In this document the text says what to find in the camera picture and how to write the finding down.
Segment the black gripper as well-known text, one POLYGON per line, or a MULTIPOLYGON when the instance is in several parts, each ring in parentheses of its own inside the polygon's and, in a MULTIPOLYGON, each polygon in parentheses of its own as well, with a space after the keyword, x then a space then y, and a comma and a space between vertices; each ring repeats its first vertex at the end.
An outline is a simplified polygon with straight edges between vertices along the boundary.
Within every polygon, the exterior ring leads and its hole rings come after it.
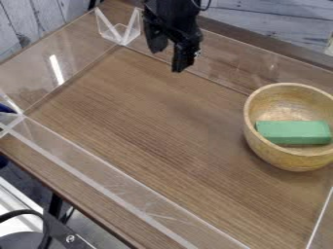
POLYGON ((143 0, 145 34, 151 53, 174 43, 171 71, 181 73, 201 53, 202 31, 197 23, 202 0, 143 0))

